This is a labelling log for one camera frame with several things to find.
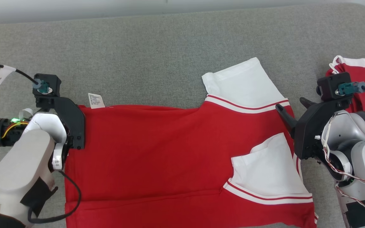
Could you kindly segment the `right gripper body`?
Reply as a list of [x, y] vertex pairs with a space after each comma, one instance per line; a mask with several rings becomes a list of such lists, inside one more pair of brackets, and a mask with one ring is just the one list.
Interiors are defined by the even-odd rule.
[[349, 113], [351, 99], [335, 99], [312, 105], [293, 129], [295, 153], [300, 159], [323, 159], [323, 144], [336, 150], [346, 141], [365, 141], [365, 111]]

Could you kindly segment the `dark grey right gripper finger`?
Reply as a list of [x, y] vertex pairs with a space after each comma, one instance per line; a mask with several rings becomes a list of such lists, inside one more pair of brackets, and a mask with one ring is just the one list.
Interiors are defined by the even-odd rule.
[[310, 108], [312, 105], [315, 105], [316, 102], [310, 101], [305, 97], [300, 97], [300, 103], [305, 107], [306, 109]]
[[287, 112], [285, 107], [282, 106], [281, 104], [276, 104], [275, 108], [278, 111], [278, 114], [280, 115], [280, 117], [281, 117], [283, 123], [285, 124], [286, 128], [287, 129], [295, 128], [295, 126], [297, 124], [297, 120]]

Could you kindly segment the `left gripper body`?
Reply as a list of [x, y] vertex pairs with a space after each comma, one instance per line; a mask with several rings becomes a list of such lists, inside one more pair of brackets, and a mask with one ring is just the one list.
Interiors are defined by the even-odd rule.
[[63, 170], [68, 150], [85, 147], [85, 115], [66, 97], [36, 95], [35, 101], [36, 112], [26, 108], [17, 118], [0, 118], [0, 146], [13, 146], [30, 130], [46, 131], [55, 141], [49, 168]]

